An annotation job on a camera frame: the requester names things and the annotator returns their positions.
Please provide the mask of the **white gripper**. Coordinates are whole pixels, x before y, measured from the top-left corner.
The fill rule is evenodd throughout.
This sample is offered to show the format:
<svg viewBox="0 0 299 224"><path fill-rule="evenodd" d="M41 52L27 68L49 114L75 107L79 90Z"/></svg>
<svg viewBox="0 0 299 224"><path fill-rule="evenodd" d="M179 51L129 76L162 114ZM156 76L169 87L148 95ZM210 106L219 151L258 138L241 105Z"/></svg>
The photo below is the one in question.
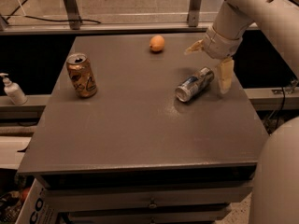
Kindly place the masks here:
<svg viewBox="0 0 299 224"><path fill-rule="evenodd" d="M207 28L204 38L186 48L184 54L189 55L204 50L211 58L221 60L216 66L216 73L220 92L225 94L232 85L235 66L232 56L236 53L242 40L242 37L238 39L225 38L210 26Z"/></svg>

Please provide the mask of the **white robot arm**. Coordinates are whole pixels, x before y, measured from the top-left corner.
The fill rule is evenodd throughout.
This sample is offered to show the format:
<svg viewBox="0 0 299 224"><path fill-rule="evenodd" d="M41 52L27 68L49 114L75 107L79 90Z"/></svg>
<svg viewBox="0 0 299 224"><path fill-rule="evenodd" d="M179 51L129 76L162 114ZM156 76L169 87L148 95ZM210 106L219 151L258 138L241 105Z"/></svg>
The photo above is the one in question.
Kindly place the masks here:
<svg viewBox="0 0 299 224"><path fill-rule="evenodd" d="M256 24L279 60L254 52L237 59L236 75L247 88L289 87L299 76L297 0L223 0L213 24L193 49L222 60L240 49L245 31ZM249 224L299 224L299 118L269 135L257 162Z"/></svg>

